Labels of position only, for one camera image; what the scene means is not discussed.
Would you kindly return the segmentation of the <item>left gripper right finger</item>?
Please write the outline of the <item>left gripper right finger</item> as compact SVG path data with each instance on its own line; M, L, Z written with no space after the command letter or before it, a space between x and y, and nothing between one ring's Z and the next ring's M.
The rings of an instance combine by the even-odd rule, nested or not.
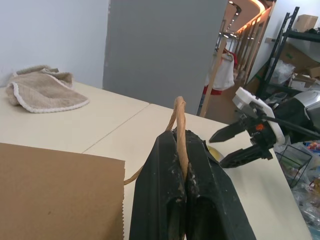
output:
M256 238L227 173L205 141L185 132L188 171L185 234L188 240L254 240Z

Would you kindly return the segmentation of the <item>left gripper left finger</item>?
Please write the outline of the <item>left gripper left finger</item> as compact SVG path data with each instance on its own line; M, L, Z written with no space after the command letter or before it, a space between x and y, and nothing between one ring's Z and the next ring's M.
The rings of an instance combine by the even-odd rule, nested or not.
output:
M129 239L184 239L186 201L176 138L165 131L135 181Z

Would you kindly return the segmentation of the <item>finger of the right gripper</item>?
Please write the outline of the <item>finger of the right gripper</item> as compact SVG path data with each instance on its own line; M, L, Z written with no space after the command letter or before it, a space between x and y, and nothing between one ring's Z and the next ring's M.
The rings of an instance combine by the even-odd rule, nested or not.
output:
M248 126L243 120L234 122L216 131L209 139L209 142L210 143L225 142L229 139L234 138L236 135L246 131L247 128Z
M239 149L228 154L220 162L222 168L236 168L248 164L262 157L262 149L258 145L246 149Z

